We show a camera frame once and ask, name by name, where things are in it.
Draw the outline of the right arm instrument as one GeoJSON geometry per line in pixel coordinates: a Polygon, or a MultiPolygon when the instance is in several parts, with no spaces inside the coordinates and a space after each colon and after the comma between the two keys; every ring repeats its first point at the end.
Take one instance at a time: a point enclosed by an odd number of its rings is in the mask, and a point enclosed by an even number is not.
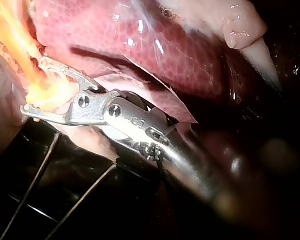
{"type": "Polygon", "coordinates": [[[126,136],[125,143],[148,161],[154,161],[202,199],[217,195],[208,153],[199,145],[195,125],[171,123],[157,107],[146,110],[118,90],[96,94],[79,92],[69,108],[69,119],[75,125],[103,124],[126,136]]]}

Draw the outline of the right arm instrument jaw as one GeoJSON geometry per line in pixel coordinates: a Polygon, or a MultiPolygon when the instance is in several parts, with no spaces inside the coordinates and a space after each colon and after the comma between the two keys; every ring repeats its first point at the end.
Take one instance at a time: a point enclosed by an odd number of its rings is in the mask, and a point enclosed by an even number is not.
{"type": "Polygon", "coordinates": [[[36,108],[31,104],[20,105],[19,110],[23,115],[31,117],[33,119],[39,119],[62,125],[68,125],[71,123],[67,114],[58,114],[50,111],[45,111],[36,108]]]}
{"type": "Polygon", "coordinates": [[[82,73],[81,71],[50,57],[41,57],[39,59],[39,67],[47,70],[54,70],[58,73],[66,75],[67,77],[70,77],[78,83],[80,91],[100,90],[100,85],[96,83],[92,78],[87,76],[85,73],[82,73]]]}

